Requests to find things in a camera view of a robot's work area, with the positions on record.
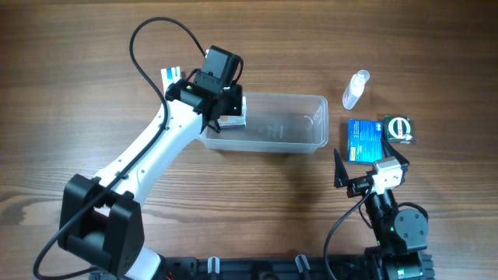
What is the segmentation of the white Hansaplast plaster box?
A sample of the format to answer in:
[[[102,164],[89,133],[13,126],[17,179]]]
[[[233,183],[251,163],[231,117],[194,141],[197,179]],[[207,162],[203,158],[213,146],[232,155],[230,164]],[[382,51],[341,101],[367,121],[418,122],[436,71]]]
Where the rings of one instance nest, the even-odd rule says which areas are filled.
[[[246,126],[246,97],[242,99],[242,114],[240,116],[222,115],[218,122],[221,128],[244,128]]]

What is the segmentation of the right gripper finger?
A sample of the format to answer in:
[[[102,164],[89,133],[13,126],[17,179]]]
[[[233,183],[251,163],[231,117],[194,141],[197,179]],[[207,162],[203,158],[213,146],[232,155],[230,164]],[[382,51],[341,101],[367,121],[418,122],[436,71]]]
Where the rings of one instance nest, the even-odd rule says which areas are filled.
[[[386,158],[394,157],[400,163],[403,171],[409,170],[409,161],[401,153],[394,149],[386,138],[381,139],[381,144]]]
[[[336,188],[346,187],[349,184],[349,175],[346,171],[342,157],[337,149],[334,149],[335,159],[335,179],[334,186]]]

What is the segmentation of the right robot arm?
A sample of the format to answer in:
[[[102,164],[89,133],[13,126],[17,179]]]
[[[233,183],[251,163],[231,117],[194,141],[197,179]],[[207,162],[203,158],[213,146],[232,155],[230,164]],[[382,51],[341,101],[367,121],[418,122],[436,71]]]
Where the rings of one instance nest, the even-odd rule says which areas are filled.
[[[324,244],[324,266],[330,279],[433,279],[432,257],[424,254],[429,233],[429,215],[412,202],[397,203],[393,189],[405,182],[409,161],[391,144],[381,140],[385,157],[373,163],[362,177],[350,178],[338,151],[335,157],[337,188],[345,187],[350,198],[361,199],[333,225]],[[377,245],[341,264],[328,255],[333,233],[361,206],[366,208]]]

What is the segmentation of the clear spray bottle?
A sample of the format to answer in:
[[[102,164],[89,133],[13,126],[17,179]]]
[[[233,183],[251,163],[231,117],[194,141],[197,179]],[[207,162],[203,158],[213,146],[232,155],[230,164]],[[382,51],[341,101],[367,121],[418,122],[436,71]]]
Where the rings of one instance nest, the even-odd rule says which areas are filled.
[[[345,109],[351,110],[363,95],[366,84],[370,79],[370,73],[367,70],[359,70],[352,76],[342,96],[342,105]]]

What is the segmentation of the blue box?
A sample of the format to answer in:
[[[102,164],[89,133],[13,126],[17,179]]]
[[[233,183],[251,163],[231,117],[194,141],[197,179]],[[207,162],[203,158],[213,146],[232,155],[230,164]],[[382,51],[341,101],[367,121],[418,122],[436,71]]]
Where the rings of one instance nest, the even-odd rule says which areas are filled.
[[[348,122],[347,161],[371,164],[383,158],[380,121],[350,119]]]

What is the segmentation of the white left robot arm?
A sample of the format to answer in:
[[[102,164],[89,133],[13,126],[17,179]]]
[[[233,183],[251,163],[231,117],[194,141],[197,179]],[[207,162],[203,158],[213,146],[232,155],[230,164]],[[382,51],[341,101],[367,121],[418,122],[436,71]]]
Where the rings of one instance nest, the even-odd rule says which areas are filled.
[[[58,246],[115,278],[161,279],[163,256],[144,246],[142,207],[178,154],[223,115],[242,113],[240,85],[169,84],[156,118],[91,178],[76,174],[62,200]]]

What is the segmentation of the green round-logo box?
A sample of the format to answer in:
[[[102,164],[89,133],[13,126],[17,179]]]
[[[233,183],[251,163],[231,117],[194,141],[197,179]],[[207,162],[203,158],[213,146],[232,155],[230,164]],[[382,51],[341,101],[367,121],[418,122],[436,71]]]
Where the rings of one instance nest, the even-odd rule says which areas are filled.
[[[415,141],[412,120],[408,116],[387,115],[383,119],[384,137],[390,143],[411,144]]]

